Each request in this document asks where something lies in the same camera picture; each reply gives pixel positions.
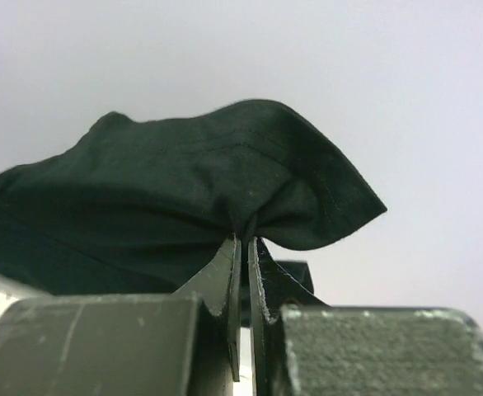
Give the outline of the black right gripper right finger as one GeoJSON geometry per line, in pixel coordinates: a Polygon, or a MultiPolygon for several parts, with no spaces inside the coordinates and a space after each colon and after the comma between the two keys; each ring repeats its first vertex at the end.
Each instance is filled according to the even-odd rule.
{"type": "Polygon", "coordinates": [[[248,248],[257,395],[483,396],[483,332],[456,309],[331,307],[248,248]]]}

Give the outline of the black t shirt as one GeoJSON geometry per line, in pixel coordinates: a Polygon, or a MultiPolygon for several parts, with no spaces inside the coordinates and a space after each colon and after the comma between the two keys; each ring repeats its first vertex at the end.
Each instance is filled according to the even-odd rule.
{"type": "Polygon", "coordinates": [[[52,295],[171,293],[230,237],[313,250],[385,211],[282,103],[146,122],[111,112],[64,153],[0,172],[0,276],[52,295]]]}

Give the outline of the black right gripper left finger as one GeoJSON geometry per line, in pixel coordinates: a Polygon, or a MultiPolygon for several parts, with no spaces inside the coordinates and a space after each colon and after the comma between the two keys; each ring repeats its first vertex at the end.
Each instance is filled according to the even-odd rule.
{"type": "Polygon", "coordinates": [[[241,244],[177,292],[38,297],[0,317],[0,395],[230,395],[240,371],[241,244]]]}

